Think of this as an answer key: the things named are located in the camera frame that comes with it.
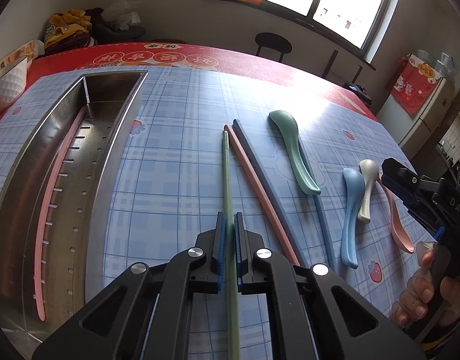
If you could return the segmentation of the right hand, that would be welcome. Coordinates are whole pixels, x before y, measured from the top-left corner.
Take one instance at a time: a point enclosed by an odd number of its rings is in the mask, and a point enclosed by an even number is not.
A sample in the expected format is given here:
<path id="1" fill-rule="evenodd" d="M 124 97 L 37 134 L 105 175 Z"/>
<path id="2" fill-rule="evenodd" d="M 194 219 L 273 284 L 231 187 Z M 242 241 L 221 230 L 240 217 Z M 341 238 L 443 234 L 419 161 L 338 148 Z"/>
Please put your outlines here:
<path id="1" fill-rule="evenodd" d="M 434 261 L 435 245 L 434 242 L 419 242 L 416 246 L 420 267 L 408 280 L 406 289 L 401 292 L 390 312 L 390 319 L 400 327 L 410 320 L 423 319 L 428 312 L 428 304 L 436 292 L 448 303 L 438 324 L 446 327 L 460 317 L 460 278 L 444 277 L 440 289 L 434 288 L 429 270 Z"/>

